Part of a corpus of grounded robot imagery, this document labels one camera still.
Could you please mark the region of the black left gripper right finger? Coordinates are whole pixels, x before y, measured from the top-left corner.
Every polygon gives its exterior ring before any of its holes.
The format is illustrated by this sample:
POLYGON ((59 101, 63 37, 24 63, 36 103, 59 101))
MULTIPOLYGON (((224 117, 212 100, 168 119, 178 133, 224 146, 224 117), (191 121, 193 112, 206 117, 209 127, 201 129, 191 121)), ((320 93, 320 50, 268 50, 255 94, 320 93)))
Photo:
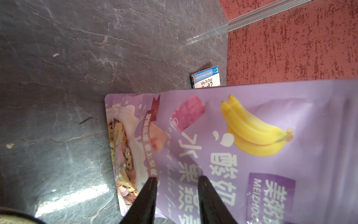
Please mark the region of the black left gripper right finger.
POLYGON ((210 180, 204 175, 198 179, 198 197, 202 224, 237 224, 210 180))

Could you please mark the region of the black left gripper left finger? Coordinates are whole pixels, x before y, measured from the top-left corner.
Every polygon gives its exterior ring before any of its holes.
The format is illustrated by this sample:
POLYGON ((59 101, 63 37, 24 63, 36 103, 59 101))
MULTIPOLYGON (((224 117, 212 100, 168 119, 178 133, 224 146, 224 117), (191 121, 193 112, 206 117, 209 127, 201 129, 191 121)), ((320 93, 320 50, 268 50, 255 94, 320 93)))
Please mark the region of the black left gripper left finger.
POLYGON ((120 224, 153 224, 157 198, 157 178, 149 177, 120 224))

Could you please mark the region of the purple oats bag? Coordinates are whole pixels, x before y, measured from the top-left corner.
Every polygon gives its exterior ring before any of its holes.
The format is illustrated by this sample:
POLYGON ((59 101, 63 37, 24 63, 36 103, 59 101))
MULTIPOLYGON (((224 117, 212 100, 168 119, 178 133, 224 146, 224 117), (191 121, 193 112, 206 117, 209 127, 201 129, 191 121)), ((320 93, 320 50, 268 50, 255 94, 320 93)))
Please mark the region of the purple oats bag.
POLYGON ((358 82, 325 80, 105 97, 121 214, 149 177, 156 216, 200 223, 206 176, 240 224, 358 221, 358 82))

